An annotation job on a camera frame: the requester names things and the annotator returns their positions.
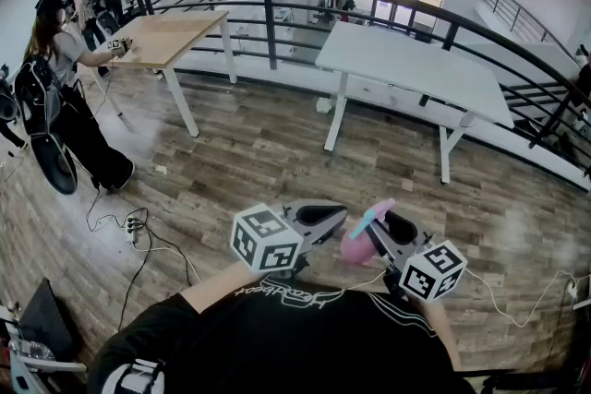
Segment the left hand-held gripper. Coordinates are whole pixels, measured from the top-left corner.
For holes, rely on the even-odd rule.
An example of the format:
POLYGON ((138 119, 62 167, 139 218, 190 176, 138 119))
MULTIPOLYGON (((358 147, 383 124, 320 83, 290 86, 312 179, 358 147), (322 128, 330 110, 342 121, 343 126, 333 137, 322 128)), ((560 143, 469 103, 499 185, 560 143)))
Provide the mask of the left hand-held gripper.
POLYGON ((346 206, 326 199, 302 199, 297 211, 303 235, 281 205, 264 203, 234 216, 230 247, 255 274, 293 269, 305 240, 323 242, 346 220, 346 206))

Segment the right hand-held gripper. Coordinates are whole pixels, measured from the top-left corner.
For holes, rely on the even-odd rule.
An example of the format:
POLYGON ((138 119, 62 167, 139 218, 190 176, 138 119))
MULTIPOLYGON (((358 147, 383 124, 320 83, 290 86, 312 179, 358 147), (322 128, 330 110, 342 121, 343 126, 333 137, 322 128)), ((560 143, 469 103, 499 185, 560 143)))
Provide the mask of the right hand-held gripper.
POLYGON ((388 263, 383 280, 392 295, 407 293, 432 303, 456 287, 466 270, 466 259, 449 240, 433 244, 432 234, 421 222, 393 210, 386 212, 385 224, 388 232, 374 219, 366 233, 388 263))

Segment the pink bottle with blue cap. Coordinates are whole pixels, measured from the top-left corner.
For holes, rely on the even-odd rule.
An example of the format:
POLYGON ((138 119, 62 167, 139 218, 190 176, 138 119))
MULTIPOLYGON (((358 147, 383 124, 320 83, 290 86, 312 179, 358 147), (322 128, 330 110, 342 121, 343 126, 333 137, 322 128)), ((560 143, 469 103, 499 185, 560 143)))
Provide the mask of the pink bottle with blue cap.
POLYGON ((388 198, 367 209, 353 228, 345 233, 341 240, 341 255, 345 262, 363 264, 378 253, 369 234, 375 222, 384 223, 386 213, 395 205, 393 198, 388 198))

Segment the person's right forearm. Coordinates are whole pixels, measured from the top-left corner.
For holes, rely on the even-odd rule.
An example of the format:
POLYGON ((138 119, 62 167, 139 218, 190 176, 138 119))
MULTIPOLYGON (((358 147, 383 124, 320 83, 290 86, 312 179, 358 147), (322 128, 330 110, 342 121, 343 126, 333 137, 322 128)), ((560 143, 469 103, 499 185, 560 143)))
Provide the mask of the person's right forearm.
POLYGON ((462 362, 458 345, 443 303, 441 301, 435 301, 430 304, 422 304, 421 310, 427 322, 445 346, 452 362, 453 369, 455 371, 461 371, 462 362))

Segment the person's left forearm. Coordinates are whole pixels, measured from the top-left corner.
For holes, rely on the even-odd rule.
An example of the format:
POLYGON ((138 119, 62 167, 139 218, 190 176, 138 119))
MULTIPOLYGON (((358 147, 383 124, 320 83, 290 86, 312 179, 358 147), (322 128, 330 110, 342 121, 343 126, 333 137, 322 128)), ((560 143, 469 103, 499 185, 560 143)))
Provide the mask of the person's left forearm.
POLYGON ((182 297, 201 314, 228 294, 261 278, 242 261, 237 261, 218 274, 181 292, 182 297))

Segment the clear plastic water bottle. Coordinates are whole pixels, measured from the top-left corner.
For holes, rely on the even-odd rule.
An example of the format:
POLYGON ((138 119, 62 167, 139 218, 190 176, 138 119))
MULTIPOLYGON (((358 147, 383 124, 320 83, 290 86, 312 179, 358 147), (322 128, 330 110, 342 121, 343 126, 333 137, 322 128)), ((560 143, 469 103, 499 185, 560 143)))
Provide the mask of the clear plastic water bottle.
POLYGON ((55 361, 54 353, 43 343, 36 341, 14 339, 8 343, 8 348, 18 356, 42 361, 55 361))

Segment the person's black printed shirt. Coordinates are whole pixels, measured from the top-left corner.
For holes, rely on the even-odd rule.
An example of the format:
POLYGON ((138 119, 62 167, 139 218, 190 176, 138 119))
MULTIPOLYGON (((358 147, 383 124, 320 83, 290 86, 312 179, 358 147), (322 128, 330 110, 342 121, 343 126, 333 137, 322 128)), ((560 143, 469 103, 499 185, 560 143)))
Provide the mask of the person's black printed shirt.
POLYGON ((387 293, 264 278, 203 311, 180 294, 109 339, 88 394, 157 365, 163 394, 476 394, 419 310, 387 293))

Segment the white power strip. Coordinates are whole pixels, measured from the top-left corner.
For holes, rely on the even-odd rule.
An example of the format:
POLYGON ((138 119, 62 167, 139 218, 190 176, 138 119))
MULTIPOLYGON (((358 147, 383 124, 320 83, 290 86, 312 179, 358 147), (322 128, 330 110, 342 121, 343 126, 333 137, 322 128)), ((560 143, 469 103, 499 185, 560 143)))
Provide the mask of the white power strip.
POLYGON ((140 218, 128 216, 124 225, 125 241, 130 245, 135 245, 138 241, 139 232, 144 226, 145 223, 140 218))

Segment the curved black metal railing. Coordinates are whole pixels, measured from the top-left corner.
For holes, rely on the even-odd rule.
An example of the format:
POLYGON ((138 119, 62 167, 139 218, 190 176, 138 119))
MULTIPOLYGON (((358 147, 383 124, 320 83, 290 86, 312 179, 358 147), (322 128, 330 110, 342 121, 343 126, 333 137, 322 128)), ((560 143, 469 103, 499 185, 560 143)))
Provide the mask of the curved black metal railing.
MULTIPOLYGON (((159 13, 139 6, 139 11, 158 15, 227 10, 231 26, 259 27, 259 33, 246 37, 246 43, 262 46, 260 57, 269 63, 266 80, 330 94, 334 114, 341 73, 316 66, 316 60, 332 28, 341 21, 345 1, 228 0, 214 9, 179 6, 159 13)), ((521 44, 448 10, 417 0, 354 1, 356 8, 348 13, 346 23, 401 34, 492 71, 513 128, 477 118, 461 139, 475 139, 591 190, 591 115, 582 117, 579 125, 563 118, 577 90, 560 71, 521 44)), ((355 75, 348 79, 346 94, 346 105, 352 101, 377 105, 438 129, 445 125, 448 133, 464 115, 463 109, 435 99, 422 107, 417 93, 355 75)))

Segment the wooden table with white legs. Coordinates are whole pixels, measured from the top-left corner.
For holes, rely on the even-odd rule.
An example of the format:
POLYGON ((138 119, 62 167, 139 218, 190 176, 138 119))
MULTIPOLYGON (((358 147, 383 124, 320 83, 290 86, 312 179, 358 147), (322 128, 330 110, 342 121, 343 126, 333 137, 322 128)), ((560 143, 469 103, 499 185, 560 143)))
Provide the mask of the wooden table with white legs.
POLYGON ((227 74, 237 82, 229 32, 227 10, 207 10, 148 15, 134 18, 114 37, 97 47, 98 53, 110 53, 112 47, 130 39, 126 54, 113 62, 119 68, 161 70, 192 137, 199 135, 185 96, 175 74, 178 60, 213 30, 221 32, 227 74))

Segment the black stair railing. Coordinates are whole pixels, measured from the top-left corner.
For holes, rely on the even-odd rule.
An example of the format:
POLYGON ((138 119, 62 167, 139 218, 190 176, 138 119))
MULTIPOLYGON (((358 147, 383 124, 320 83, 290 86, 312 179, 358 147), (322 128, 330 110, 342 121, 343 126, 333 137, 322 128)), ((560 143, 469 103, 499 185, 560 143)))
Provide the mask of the black stair railing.
POLYGON ((554 44, 574 59, 573 54, 535 16, 515 0, 482 1, 519 40, 554 44))

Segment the black round bag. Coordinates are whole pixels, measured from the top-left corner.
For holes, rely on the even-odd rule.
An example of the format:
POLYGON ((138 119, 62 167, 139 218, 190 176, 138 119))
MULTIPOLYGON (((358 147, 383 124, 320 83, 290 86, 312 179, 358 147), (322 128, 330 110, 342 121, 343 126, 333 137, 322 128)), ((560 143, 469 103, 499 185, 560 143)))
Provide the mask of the black round bag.
POLYGON ((30 139, 34 157, 49 184, 63 195, 73 195, 78 187, 74 161, 63 140, 55 134, 30 139))

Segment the black flat panel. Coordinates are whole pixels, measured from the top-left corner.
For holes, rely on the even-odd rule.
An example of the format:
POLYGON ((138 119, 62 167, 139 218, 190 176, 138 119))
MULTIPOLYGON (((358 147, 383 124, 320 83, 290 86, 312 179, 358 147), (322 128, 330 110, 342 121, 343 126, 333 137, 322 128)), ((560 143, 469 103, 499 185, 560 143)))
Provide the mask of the black flat panel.
POLYGON ((73 361, 82 346, 78 328, 66 304, 43 278, 24 309, 19 326, 25 340, 47 346, 59 362, 73 361))

